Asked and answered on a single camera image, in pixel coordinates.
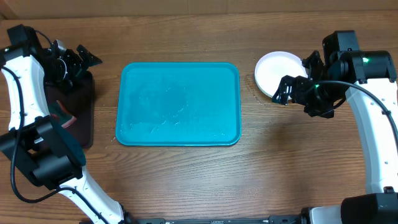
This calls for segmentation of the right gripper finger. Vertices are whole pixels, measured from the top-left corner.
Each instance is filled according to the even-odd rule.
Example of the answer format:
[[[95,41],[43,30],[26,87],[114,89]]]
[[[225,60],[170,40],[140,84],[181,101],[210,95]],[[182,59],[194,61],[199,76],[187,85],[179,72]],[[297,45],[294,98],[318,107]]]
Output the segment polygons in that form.
[[[308,78],[319,81],[323,77],[324,63],[320,57],[320,53],[314,50],[310,56],[302,59],[302,65],[307,70]]]
[[[278,89],[272,97],[272,102],[281,105],[287,105],[292,92],[293,84],[294,77],[288,75],[282,77]]]

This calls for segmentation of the white plate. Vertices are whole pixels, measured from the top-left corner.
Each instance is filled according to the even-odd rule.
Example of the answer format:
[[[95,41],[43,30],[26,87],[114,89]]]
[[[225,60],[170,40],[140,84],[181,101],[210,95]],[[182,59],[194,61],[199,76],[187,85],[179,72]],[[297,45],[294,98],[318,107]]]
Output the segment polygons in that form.
[[[270,98],[274,96],[282,77],[286,75],[308,77],[301,59],[290,52],[270,52],[259,59],[254,70],[258,88]]]

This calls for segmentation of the green and pink sponge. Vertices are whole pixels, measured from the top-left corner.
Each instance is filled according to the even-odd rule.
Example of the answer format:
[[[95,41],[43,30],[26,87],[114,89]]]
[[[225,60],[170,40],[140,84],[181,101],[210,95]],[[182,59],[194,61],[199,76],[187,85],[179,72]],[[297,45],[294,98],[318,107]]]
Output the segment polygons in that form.
[[[49,105],[49,112],[63,128],[71,126],[77,120],[59,100]]]

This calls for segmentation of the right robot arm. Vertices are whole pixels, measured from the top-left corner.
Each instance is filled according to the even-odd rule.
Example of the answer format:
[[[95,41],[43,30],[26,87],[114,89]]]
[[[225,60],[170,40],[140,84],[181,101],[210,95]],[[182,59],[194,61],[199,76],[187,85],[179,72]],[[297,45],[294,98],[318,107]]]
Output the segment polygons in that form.
[[[282,77],[272,101],[297,103],[309,116],[332,118],[349,103],[361,140],[366,192],[339,205],[302,210],[303,223],[397,222],[397,73],[389,52],[362,51],[356,33],[336,31],[323,52],[303,59],[307,77]]]

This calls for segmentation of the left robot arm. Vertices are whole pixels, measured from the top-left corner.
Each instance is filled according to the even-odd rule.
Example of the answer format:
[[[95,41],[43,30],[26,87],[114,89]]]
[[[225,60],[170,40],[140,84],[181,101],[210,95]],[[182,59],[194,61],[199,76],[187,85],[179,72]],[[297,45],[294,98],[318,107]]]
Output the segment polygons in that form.
[[[33,185],[62,194],[92,223],[133,223],[133,217],[92,178],[79,142],[66,124],[49,111],[45,87],[67,92],[91,77],[90,67],[101,60],[79,45],[68,49],[59,40],[43,47],[42,33],[18,25],[7,31],[10,46],[1,50],[11,105],[9,130],[1,136],[1,152],[10,160],[10,181],[15,195],[16,172]]]

